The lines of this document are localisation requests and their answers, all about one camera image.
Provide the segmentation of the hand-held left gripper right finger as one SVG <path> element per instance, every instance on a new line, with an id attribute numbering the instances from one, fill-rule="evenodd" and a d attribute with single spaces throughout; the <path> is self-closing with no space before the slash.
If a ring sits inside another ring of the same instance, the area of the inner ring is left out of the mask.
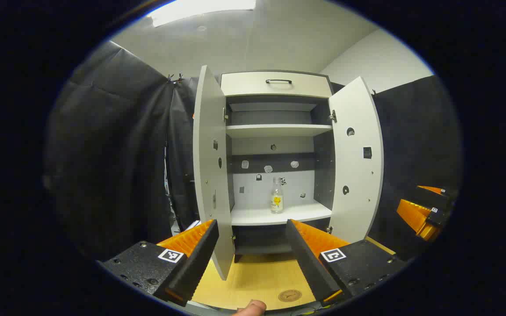
<path id="1" fill-rule="evenodd" d="M 293 219 L 287 220 L 286 236 L 314 298 L 323 307 L 353 300 L 407 266 L 368 240 L 348 243 Z"/>

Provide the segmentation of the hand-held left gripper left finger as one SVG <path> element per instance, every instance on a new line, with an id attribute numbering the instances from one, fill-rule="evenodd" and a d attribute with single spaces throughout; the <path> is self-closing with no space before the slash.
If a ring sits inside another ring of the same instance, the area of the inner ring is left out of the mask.
<path id="1" fill-rule="evenodd" d="M 139 241 L 98 263 L 135 290 L 185 307 L 209 264 L 219 228 L 207 220 L 159 243 Z"/>

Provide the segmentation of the round brown coaster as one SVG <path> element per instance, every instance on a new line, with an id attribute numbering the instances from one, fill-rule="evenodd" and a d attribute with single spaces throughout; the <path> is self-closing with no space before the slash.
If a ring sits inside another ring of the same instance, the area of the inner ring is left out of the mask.
<path id="1" fill-rule="evenodd" d="M 295 302 L 299 300 L 303 296 L 302 292 L 299 290 L 291 289 L 285 290 L 278 295 L 278 299 L 281 302 Z"/>

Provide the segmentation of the white cabinet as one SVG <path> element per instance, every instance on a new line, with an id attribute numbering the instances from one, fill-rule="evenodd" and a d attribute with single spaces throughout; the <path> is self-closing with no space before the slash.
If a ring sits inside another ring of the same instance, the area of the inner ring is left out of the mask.
<path id="1" fill-rule="evenodd" d="M 234 262 L 289 252 L 289 219 L 331 230 L 335 141 L 329 98 L 226 97 L 226 142 Z M 271 213 L 274 177 L 284 211 Z"/>

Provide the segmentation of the white door with headphone sticker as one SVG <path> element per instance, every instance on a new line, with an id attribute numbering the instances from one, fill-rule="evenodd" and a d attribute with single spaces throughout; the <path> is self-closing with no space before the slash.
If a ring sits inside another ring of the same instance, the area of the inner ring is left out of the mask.
<path id="1" fill-rule="evenodd" d="M 380 120 L 365 80 L 357 77 L 329 98 L 335 141 L 332 234 L 348 243 L 363 240 L 382 192 L 384 154 Z"/>

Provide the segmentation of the clear glass bottle yellow label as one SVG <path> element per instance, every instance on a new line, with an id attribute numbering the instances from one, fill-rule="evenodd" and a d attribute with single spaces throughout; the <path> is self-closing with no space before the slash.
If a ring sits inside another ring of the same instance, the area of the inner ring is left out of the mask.
<path id="1" fill-rule="evenodd" d="M 282 183 L 279 177 L 274 177 L 271 189 L 271 213 L 281 214 L 284 211 L 284 197 Z"/>

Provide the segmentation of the white door with camera sticker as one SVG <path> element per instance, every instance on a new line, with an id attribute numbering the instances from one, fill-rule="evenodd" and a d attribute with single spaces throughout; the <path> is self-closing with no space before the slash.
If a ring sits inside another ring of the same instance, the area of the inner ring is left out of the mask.
<path id="1" fill-rule="evenodd" d="M 193 168 L 199 217 L 217 222 L 219 238 L 211 260 L 226 280 L 233 258 L 233 230 L 228 184 L 226 97 L 211 69 L 199 72 L 193 119 Z"/>

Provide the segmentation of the white cabinet drawer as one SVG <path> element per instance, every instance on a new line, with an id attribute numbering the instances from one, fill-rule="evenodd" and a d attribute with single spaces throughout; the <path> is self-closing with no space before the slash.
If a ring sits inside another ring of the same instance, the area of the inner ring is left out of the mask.
<path id="1" fill-rule="evenodd" d="M 325 75 L 292 71 L 253 71 L 221 74 L 225 96 L 275 95 L 329 98 L 332 87 Z"/>

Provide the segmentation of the black backdrop cloth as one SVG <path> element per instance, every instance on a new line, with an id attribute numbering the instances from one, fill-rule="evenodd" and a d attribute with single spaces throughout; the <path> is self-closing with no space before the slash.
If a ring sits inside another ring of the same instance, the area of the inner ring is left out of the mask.
<path id="1" fill-rule="evenodd" d="M 192 170 L 197 77 L 170 81 L 106 42 L 66 81 L 47 128 L 45 182 L 68 237 L 106 261 L 137 241 L 171 236 L 169 198 L 182 228 L 198 218 Z M 417 185 L 457 194 L 463 149 L 455 107 L 437 76 L 373 95 L 385 150 L 383 194 L 371 237 L 421 252 L 394 215 Z"/>

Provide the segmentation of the ceiling light panel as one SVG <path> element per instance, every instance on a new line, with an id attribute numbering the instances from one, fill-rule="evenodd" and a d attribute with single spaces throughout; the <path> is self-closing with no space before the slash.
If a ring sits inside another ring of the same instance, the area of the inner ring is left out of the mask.
<path id="1" fill-rule="evenodd" d="M 149 12 L 146 17 L 152 20 L 153 27 L 159 27 L 201 14 L 251 11 L 254 10 L 256 2 L 257 0 L 173 0 Z"/>

